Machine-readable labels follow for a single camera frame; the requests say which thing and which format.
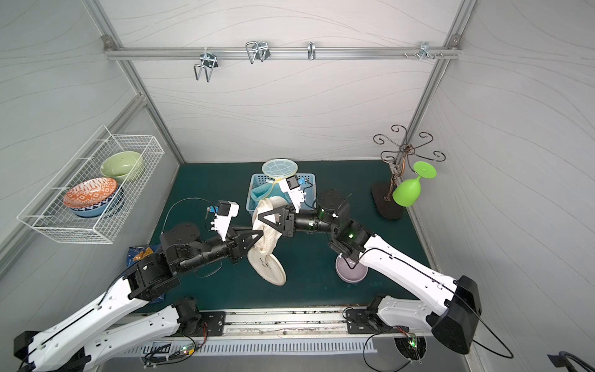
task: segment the black stand base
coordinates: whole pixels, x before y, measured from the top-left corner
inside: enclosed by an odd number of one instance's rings
[[[372,196],[378,213],[389,221],[396,221],[403,216],[404,207],[395,203],[392,198],[385,201],[384,197],[389,192],[390,182],[378,182],[372,185]]]

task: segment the blue patterned bowl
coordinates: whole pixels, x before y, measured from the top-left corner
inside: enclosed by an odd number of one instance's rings
[[[71,210],[73,211],[73,213],[75,215],[77,215],[79,217],[91,218],[91,217],[97,217],[97,216],[101,215],[105,211],[105,209],[108,207],[108,205],[110,205],[108,211],[106,211],[106,214],[108,214],[111,211],[113,211],[114,209],[118,208],[118,206],[124,202],[124,193],[122,192],[122,190],[120,192],[118,192],[118,190],[116,190],[112,195],[109,196],[110,200],[112,198],[114,199],[112,204],[109,204],[109,201],[108,201],[103,205],[100,205],[96,208],[92,208],[92,209],[89,209],[86,211],[74,210],[72,208],[71,208]]]

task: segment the mounting plate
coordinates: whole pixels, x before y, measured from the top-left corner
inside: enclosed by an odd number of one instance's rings
[[[354,319],[355,321],[347,321],[347,332],[350,335],[370,335],[372,333],[377,333],[375,330],[370,328],[366,324],[367,316],[365,314],[365,309],[348,309],[343,312],[343,315],[347,319]],[[405,332],[409,331],[409,327],[402,326],[401,329]],[[391,329],[386,333],[401,333],[398,329]]]
[[[206,321],[206,335],[208,337],[223,335],[225,311],[201,311],[201,315]]]

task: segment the wire basket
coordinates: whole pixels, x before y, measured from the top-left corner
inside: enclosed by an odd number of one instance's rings
[[[298,177],[298,179],[303,178],[307,182],[310,182],[310,184],[312,184],[312,187],[304,189],[305,203],[302,202],[300,204],[300,208],[311,211],[312,208],[310,207],[313,207],[312,203],[314,203],[314,200],[316,199],[316,177],[312,173],[296,173],[296,176]],[[255,173],[252,175],[252,178],[250,179],[250,188],[248,189],[248,198],[246,200],[246,211],[250,212],[250,214],[252,214],[256,210],[256,206],[258,205],[258,202],[252,200],[252,198],[250,197],[250,191],[252,191],[252,189],[254,189],[255,187],[264,185],[269,180],[274,181],[271,177],[267,176],[264,173]]]
[[[75,215],[62,200],[74,186],[103,177],[99,168],[110,156],[123,151],[141,154],[144,171],[136,180],[126,179],[97,217]],[[18,220],[58,243],[112,244],[164,151],[155,136],[114,135],[103,126],[18,215]],[[135,172],[138,162],[130,174]]]

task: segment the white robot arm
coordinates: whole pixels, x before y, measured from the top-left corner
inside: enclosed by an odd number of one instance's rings
[[[107,293],[66,320],[43,332],[25,331],[15,338],[14,355],[23,361],[19,372],[90,370],[113,355],[156,337],[182,333],[191,336],[201,325],[200,313],[188,301],[166,307],[146,319],[108,329],[126,314],[180,284],[179,274],[228,257],[243,258],[263,235],[250,227],[229,228],[237,214],[232,202],[220,201],[215,226],[218,236],[202,241],[192,223],[181,223],[161,235],[162,249],[138,261],[119,277]],[[267,215],[275,214],[274,222]],[[434,271],[390,246],[381,237],[349,218],[349,204],[334,190],[318,197],[313,211],[297,213],[284,205],[260,213],[258,219],[285,237],[295,231],[330,235],[329,246],[338,254],[384,274],[413,293],[414,303],[390,296],[376,298],[372,321],[385,326],[428,329],[442,344],[467,354],[481,314],[477,285]]]

